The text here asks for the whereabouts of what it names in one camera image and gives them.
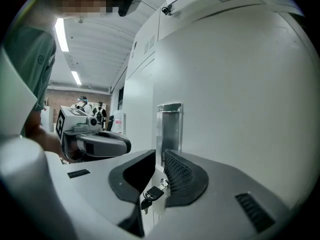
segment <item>person with helmet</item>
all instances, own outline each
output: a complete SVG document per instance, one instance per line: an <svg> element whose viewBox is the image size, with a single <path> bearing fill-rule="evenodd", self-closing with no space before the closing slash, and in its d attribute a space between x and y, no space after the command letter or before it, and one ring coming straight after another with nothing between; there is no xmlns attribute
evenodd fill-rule
<svg viewBox="0 0 320 240"><path fill-rule="evenodd" d="M78 98L78 103L73 104L71 108L81 110L89 116L94 115L94 113L92 112L92 108L88 105L88 99L86 96L81 96L80 98Z"/></svg>
<svg viewBox="0 0 320 240"><path fill-rule="evenodd" d="M104 124L107 117L107 112L104 108L102 108L102 102L99 101L98 108L93 109L94 117L97 119L99 123L101 123L102 128L104 128Z"/></svg>
<svg viewBox="0 0 320 240"><path fill-rule="evenodd" d="M16 72L37 98L21 135L36 141L44 151L62 156L60 141L41 125L41 110L55 63L57 45L54 27L58 18L86 16L100 12L112 0L29 0L12 24L4 41L4 50Z"/></svg>

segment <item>person in white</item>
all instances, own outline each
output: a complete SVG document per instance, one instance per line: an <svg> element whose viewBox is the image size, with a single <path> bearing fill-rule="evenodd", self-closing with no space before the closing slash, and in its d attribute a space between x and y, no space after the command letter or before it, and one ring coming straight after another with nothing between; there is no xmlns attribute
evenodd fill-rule
<svg viewBox="0 0 320 240"><path fill-rule="evenodd" d="M92 108L88 105L88 100L86 96L81 96L78 98L78 103L73 104L71 106L72 109L79 109L83 111L84 113L88 114L89 116L94 116L94 113L92 112Z"/></svg>

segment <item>ceiling light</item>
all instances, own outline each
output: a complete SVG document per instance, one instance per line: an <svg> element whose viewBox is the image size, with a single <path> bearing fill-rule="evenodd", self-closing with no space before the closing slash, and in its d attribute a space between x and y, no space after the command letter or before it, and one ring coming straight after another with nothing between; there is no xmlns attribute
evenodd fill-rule
<svg viewBox="0 0 320 240"><path fill-rule="evenodd" d="M73 78L76 82L77 85L81 85L81 82L80 82L80 79L79 79L79 76L78 76L78 73L76 71L71 71L72 75L73 75Z"/></svg>
<svg viewBox="0 0 320 240"><path fill-rule="evenodd" d="M56 36L58 37L58 41L63 52L69 52L66 33L65 33L65 24L63 18L58 18L56 24L54 26Z"/></svg>

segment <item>brick wall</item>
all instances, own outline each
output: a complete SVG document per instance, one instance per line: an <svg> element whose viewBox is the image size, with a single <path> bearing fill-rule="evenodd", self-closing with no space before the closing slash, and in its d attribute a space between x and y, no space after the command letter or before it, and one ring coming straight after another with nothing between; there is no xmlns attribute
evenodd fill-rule
<svg viewBox="0 0 320 240"><path fill-rule="evenodd" d="M76 104L77 99L80 96L86 96L89 102L102 102L105 103L105 111L107 114L107 118L109 116L110 111L110 101L111 96L105 94L97 94L97 93L88 93L88 92L79 92L79 91L67 91L67 90L46 90L45 97L48 98L48 106L53 108L53 123L57 122L58 114L60 111L60 106L70 107L73 104Z"/></svg>

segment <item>ceiling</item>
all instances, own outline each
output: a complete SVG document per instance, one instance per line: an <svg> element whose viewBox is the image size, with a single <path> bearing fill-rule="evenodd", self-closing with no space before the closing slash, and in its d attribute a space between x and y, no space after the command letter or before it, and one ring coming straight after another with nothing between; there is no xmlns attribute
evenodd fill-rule
<svg viewBox="0 0 320 240"><path fill-rule="evenodd" d="M65 19L69 52L62 52L57 45L50 83L74 87L71 71L77 71L83 86L109 89L131 51L135 35L165 1L143 0L125 17L112 13L85 18L83 23L79 18Z"/></svg>

